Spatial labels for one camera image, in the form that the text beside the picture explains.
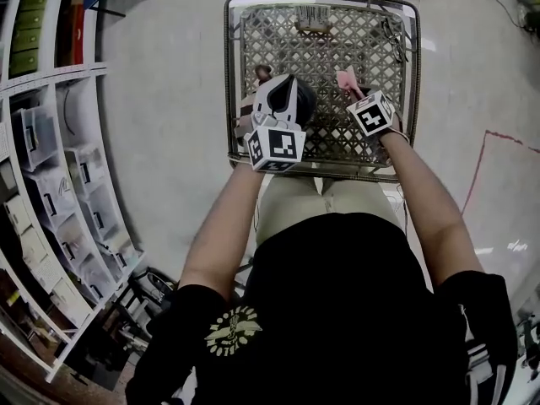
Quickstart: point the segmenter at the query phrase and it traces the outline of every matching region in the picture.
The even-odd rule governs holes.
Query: white cube
[[[382,131],[392,125],[392,117],[396,111],[394,105],[381,91],[347,107],[366,137]]]
[[[302,161],[305,132],[259,126],[244,139],[253,170],[284,172]]]

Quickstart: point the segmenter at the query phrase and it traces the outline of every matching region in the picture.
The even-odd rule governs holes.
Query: beige pants
[[[325,179],[320,195],[311,177],[276,175],[262,196],[256,243],[326,213],[371,213],[401,228],[378,183]]]

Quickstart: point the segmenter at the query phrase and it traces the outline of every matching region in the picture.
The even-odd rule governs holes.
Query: floor
[[[148,263],[172,278],[230,174],[224,1],[108,2],[130,8],[103,31],[110,159]],[[501,1],[516,18],[514,0]],[[505,276],[520,307],[540,257],[540,48],[495,0],[421,0],[420,13],[415,149],[462,208],[481,263]]]

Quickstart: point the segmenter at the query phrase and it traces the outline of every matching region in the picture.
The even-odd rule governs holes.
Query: shirt logo
[[[248,306],[239,306],[225,312],[216,324],[210,326],[210,334],[205,337],[210,353],[219,357],[227,357],[238,350],[240,345],[246,345],[249,338],[260,332],[261,326],[254,321],[257,314]]]

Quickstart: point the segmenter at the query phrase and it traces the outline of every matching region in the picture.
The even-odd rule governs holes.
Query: green drawer
[[[15,29],[39,29],[41,27],[41,22],[43,21],[44,12],[45,11],[43,9],[19,12],[17,14],[17,19],[15,20]]]
[[[47,0],[21,0],[19,11],[45,9]]]
[[[9,77],[14,78],[24,73],[37,70],[37,50],[14,52],[9,62]]]
[[[40,46],[41,29],[17,30],[13,35],[13,52],[33,50]]]

